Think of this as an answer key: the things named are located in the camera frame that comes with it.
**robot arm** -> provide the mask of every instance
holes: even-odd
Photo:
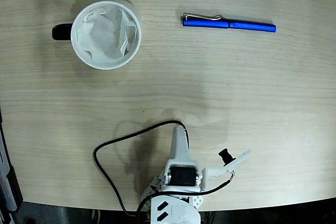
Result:
[[[173,132],[170,159],[159,177],[154,177],[142,194],[142,199],[159,191],[199,193],[207,190],[208,180],[233,173],[234,167],[246,159],[251,151],[232,158],[227,149],[219,153],[223,167],[205,167],[202,171],[197,161],[190,158],[185,129],[177,126]],[[161,195],[148,201],[144,207],[151,211],[151,224],[200,224],[197,208],[202,196]]]

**wire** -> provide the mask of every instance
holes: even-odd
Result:
[[[161,122],[161,123],[158,123],[158,124],[155,124],[153,126],[150,126],[148,128],[145,128],[143,130],[140,130],[138,132],[135,132],[135,133],[132,133],[132,134],[129,134],[127,136],[123,136],[123,137],[120,137],[120,138],[117,138],[117,139],[114,139],[114,140],[110,140],[110,141],[107,141],[105,143],[102,143],[100,145],[98,145],[94,151],[93,151],[93,160],[95,162],[95,164],[97,165],[98,169],[101,171],[101,173],[103,173],[104,177],[107,179],[107,181],[110,183],[110,185],[112,186],[114,192],[115,192],[115,195],[117,196],[118,198],[118,201],[119,201],[119,204],[122,208],[122,210],[125,212],[125,214],[127,214],[128,216],[131,216],[131,217],[134,217],[134,216],[137,216],[137,215],[132,215],[132,214],[129,214],[124,206],[124,203],[122,202],[122,199],[121,199],[121,196],[118,192],[118,189],[116,188],[116,186],[114,185],[114,183],[112,182],[111,178],[109,177],[109,175],[105,172],[104,168],[101,166],[101,164],[99,163],[98,161],[98,158],[97,158],[97,152],[102,149],[103,147],[107,146],[107,145],[110,145],[110,144],[114,144],[114,143],[117,143],[117,142],[120,142],[120,141],[123,141],[123,140],[126,140],[126,139],[129,139],[129,138],[133,138],[135,136],[139,136],[143,133],[146,133],[148,131],[151,131],[155,128],[158,128],[158,127],[161,127],[161,126],[164,126],[164,125],[167,125],[167,124],[178,124],[180,126],[182,126],[185,130],[185,134],[186,134],[186,138],[187,138],[187,142],[188,142],[188,147],[189,147],[189,136],[188,136],[188,131],[186,129],[186,127],[184,126],[183,123],[181,123],[180,121],[176,121],[176,120],[170,120],[170,121],[165,121],[165,122]]]
[[[213,224],[214,223],[214,220],[215,220],[215,215],[216,215],[216,212],[212,212],[213,214],[212,214],[212,220],[211,220],[211,222],[210,222],[210,224]]]
[[[158,192],[158,193],[153,193],[151,195],[148,195],[147,197],[145,197],[139,204],[138,208],[137,208],[137,212],[135,214],[136,216],[136,222],[138,224],[140,224],[140,219],[139,219],[139,216],[140,216],[140,211],[142,209],[142,207],[145,205],[145,203],[154,198],[154,197],[157,197],[157,196],[162,196],[162,195],[182,195],[182,196],[202,196],[202,195],[208,195],[208,194],[212,194],[220,189],[222,189],[223,187],[227,186],[233,179],[233,177],[235,176],[234,173],[231,173],[231,177],[229,180],[225,181],[224,183],[220,184],[219,186],[211,189],[211,190],[208,190],[208,191],[200,191],[199,193],[194,193],[194,192],[185,192],[185,191],[161,191],[161,192]]]

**pen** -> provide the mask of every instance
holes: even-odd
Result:
[[[183,26],[193,27],[211,27],[211,28],[232,28],[243,30],[255,30],[255,31],[269,31],[275,33],[277,27],[273,24],[251,22],[245,20],[226,19],[222,15],[217,16],[203,16],[185,13],[182,16]]]

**black mug handle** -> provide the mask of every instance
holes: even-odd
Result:
[[[54,40],[70,40],[72,24],[59,24],[54,26],[51,36]]]

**wooden table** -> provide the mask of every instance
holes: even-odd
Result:
[[[201,210],[336,196],[336,0],[128,0],[142,15],[143,41],[110,71],[51,38],[54,25],[95,1],[0,0],[0,105],[26,201],[120,209],[93,149],[168,119],[187,125],[202,167],[222,165],[223,148],[253,151]],[[269,21],[278,31],[183,28],[184,12]],[[127,209],[163,169],[172,130],[100,152]]]

